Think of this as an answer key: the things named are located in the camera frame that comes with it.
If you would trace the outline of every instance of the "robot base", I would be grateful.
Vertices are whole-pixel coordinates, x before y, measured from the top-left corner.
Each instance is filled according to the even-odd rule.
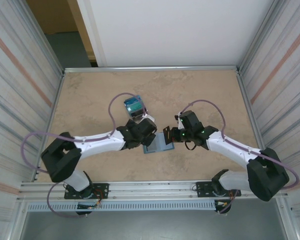
[[[89,186],[90,194],[83,197],[83,194],[76,191],[72,186],[65,187],[64,199],[107,199],[109,193],[109,183],[92,183]]]

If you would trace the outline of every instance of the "white wall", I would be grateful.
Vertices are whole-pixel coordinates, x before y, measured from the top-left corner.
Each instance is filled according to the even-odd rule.
[[[273,0],[78,0],[101,67],[236,65]]]

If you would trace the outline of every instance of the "small blue box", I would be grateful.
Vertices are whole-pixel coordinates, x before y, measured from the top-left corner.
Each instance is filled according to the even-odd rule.
[[[129,99],[126,99],[123,102],[125,109],[127,110],[129,116],[134,121],[141,120],[142,115],[144,113],[144,111],[143,111],[144,102],[142,101],[140,95],[137,95],[136,97],[140,100],[140,102],[134,96]]]

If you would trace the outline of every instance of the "ventilation grille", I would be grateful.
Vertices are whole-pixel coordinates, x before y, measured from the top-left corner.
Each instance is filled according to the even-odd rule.
[[[78,202],[52,202],[51,207],[57,212],[86,212],[77,209]],[[216,210],[214,200],[161,200],[161,201],[104,201],[98,208],[88,211],[158,211],[158,210]],[[46,202],[33,202],[28,212],[49,212]]]

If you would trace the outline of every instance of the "flat blue square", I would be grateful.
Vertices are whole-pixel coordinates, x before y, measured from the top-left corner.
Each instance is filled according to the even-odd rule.
[[[150,146],[143,146],[144,154],[152,154],[175,149],[175,145],[173,142],[166,145],[163,132],[157,132],[155,135],[156,137],[154,138]]]

